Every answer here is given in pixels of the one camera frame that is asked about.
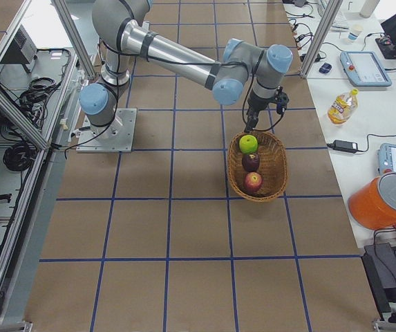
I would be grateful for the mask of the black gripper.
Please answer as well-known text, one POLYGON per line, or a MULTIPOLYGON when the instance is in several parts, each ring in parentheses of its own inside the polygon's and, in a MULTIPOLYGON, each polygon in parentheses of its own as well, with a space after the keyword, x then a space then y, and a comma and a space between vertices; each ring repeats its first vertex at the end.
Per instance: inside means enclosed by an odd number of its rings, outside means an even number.
POLYGON ((283 91, 283 87, 279 86, 277 90, 271 92, 271 96, 267 98, 260 97, 259 94, 251 90, 248 95, 247 103, 247 122, 245 124, 245 133, 255 130, 258 123, 258 115, 261 111, 268 108, 269 104, 276 105, 276 112, 283 116, 290 101, 287 94, 283 91))

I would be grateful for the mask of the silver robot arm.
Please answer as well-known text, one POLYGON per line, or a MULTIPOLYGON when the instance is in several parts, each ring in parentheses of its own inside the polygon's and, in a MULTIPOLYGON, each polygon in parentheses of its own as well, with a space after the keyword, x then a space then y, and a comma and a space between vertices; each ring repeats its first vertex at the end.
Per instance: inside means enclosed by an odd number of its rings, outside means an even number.
POLYGON ((93 4, 93 26, 109 53, 99 80, 82 89, 79 103, 96 138, 116 136, 123 127, 117 104, 130 82, 130 57, 153 62, 205 87, 224 106, 236 103, 249 82, 247 112, 243 114, 246 133, 255 130, 259 113, 269 104, 284 114, 289 98, 281 81, 293 60, 287 46, 274 44, 263 49, 232 38, 219 62, 144 28, 142 23, 151 6, 151 1, 93 4))

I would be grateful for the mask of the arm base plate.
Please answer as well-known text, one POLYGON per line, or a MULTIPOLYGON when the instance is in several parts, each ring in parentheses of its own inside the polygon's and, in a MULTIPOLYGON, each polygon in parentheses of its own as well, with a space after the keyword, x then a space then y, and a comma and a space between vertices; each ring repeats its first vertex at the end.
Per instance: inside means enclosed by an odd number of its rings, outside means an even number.
POLYGON ((133 146, 137 109, 117 109, 115 120, 103 133, 93 127, 79 134, 79 153, 129 153, 133 146))

